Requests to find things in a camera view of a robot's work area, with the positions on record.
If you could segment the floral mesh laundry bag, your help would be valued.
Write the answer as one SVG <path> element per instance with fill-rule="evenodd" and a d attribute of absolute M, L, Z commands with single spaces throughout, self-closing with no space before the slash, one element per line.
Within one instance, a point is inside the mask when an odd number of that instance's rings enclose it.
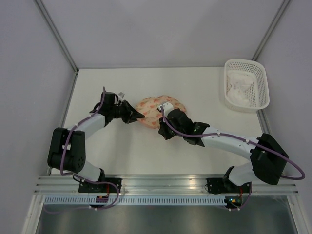
<path fill-rule="evenodd" d="M 138 121 L 145 127 L 159 129 L 159 119 L 162 117 L 162 115 L 157 108 L 159 105 L 166 102 L 173 105 L 174 109 L 180 109 L 181 111 L 187 113 L 185 106 L 174 97 L 167 95 L 147 97 L 135 106 L 135 109 L 145 116 L 145 118 L 140 118 Z"/>

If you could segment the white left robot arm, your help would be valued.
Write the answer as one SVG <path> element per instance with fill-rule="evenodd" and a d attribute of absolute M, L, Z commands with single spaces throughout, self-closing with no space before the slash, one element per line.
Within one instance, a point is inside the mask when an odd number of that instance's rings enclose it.
<path fill-rule="evenodd" d="M 100 102 L 83 120 L 70 128 L 53 131 L 47 164 L 58 169 L 61 175 L 72 175 L 87 183 L 95 193 L 106 189 L 106 176 L 102 168 L 86 159 L 86 140 L 112 120 L 121 119 L 125 124 L 145 118 L 123 98 L 122 93 L 101 93 Z"/>

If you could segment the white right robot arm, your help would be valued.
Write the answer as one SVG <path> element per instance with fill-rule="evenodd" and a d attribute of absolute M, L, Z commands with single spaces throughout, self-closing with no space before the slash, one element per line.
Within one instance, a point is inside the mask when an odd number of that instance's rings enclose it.
<path fill-rule="evenodd" d="M 260 180 L 277 185 L 286 166 L 288 156 L 269 134 L 246 137 L 220 131 L 209 124 L 193 122 L 180 109 L 164 111 L 159 119 L 159 134 L 165 140 L 182 137 L 191 145 L 218 148 L 248 160 L 241 166 L 231 166 L 222 178 L 222 186 L 229 193 L 240 186 Z"/>

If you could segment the white bra in basket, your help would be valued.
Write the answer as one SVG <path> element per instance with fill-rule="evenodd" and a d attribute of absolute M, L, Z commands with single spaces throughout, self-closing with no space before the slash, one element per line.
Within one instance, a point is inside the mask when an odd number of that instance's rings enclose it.
<path fill-rule="evenodd" d="M 229 100 L 239 106 L 250 106 L 250 101 L 247 98 L 245 92 L 253 85 L 253 77 L 246 73 L 230 70 L 228 73 L 228 78 L 229 91 L 227 97 Z"/>

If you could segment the white perforated plastic basket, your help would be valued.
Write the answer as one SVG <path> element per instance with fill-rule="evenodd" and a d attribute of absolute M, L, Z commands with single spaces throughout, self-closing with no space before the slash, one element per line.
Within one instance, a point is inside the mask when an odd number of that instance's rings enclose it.
<path fill-rule="evenodd" d="M 231 110 L 253 113 L 265 109 L 270 95 L 264 66 L 246 59 L 226 61 L 220 93 Z"/>

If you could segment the aluminium mounting rail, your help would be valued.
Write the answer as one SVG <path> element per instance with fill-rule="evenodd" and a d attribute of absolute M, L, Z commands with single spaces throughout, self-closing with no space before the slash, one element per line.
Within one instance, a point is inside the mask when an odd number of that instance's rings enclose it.
<path fill-rule="evenodd" d="M 221 177 L 220 174 L 190 175 L 107 175 L 121 178 L 122 195 L 203 195 L 207 191 L 204 185 L 209 177 Z M 34 188 L 41 195 L 76 195 L 78 182 L 66 175 L 40 175 Z M 252 182 L 252 195 L 299 195 L 295 182 L 281 179 L 278 185 L 269 185 L 262 181 Z"/>

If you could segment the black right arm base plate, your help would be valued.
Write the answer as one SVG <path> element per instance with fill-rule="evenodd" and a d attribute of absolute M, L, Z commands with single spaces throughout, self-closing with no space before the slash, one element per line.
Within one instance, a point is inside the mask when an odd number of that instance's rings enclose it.
<path fill-rule="evenodd" d="M 249 193 L 251 184 L 245 183 L 243 185 L 237 186 L 230 181 L 224 181 L 220 177 L 213 177 L 206 179 L 206 190 L 210 194 L 244 194 Z"/>

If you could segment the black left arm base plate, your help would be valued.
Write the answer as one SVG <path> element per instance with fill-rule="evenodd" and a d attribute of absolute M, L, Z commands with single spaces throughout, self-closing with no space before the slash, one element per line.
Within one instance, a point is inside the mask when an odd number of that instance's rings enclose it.
<path fill-rule="evenodd" d="M 112 183 L 114 184 L 118 190 L 111 184 L 94 184 L 94 183 L 90 183 L 90 182 L 79 182 L 79 188 L 78 188 L 78 192 L 79 193 L 117 193 L 118 191 L 120 191 L 121 187 L 122 187 L 122 178 L 118 178 L 118 177 L 108 177 L 105 180 L 107 183 Z"/>

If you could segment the right aluminium frame post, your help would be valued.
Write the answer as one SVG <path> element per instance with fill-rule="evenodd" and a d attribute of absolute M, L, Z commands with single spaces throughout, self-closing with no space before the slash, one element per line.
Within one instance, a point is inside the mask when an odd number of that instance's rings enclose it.
<path fill-rule="evenodd" d="M 251 60 L 257 61 L 266 47 L 268 41 L 270 40 L 271 36 L 273 35 L 274 31 L 276 30 L 278 24 L 282 20 L 283 16 L 285 15 L 287 9 L 291 5 L 292 0 L 282 0 L 282 3 L 280 4 L 276 14 L 274 15 L 268 29 L 266 30 L 264 36 L 262 37 L 258 47 L 256 48 Z"/>

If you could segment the aluminium frame post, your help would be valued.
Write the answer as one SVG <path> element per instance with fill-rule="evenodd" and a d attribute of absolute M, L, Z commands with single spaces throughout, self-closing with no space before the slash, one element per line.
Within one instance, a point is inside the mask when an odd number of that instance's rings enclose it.
<path fill-rule="evenodd" d="M 274 15 L 268 29 L 266 30 L 264 36 L 262 37 L 258 47 L 256 48 L 251 60 L 257 61 L 266 47 L 268 41 L 270 40 L 271 36 L 273 35 L 274 31 L 276 30 L 278 24 L 282 20 L 283 16 L 285 15 L 287 9 L 291 5 L 292 0 L 282 0 L 282 3 L 280 4 L 276 14 Z"/>
<path fill-rule="evenodd" d="M 60 50 L 62 51 L 63 55 L 65 56 L 65 59 L 70 64 L 71 68 L 73 69 L 74 73 L 77 75 L 79 72 L 79 69 L 74 62 L 73 57 L 71 56 L 59 30 L 57 29 L 48 9 L 46 8 L 44 2 L 42 0 L 34 0 L 34 4 L 36 5 L 37 9 L 39 10 L 41 16 L 43 17 L 45 23 L 47 24 L 49 30 L 51 31 L 54 39 L 56 40 Z"/>

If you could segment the left aluminium frame post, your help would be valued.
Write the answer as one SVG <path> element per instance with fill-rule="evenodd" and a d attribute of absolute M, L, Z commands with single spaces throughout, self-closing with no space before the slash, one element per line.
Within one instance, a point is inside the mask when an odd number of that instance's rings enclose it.
<path fill-rule="evenodd" d="M 41 16 L 43 17 L 45 23 L 47 24 L 49 30 L 51 31 L 54 39 L 56 40 L 60 50 L 62 51 L 63 55 L 65 56 L 65 59 L 70 64 L 71 68 L 73 69 L 74 73 L 77 75 L 79 72 L 79 69 L 74 62 L 73 57 L 71 56 L 59 30 L 57 29 L 48 9 L 46 8 L 44 2 L 42 0 L 34 0 L 34 4 L 36 5 L 37 9 L 39 10 Z"/>

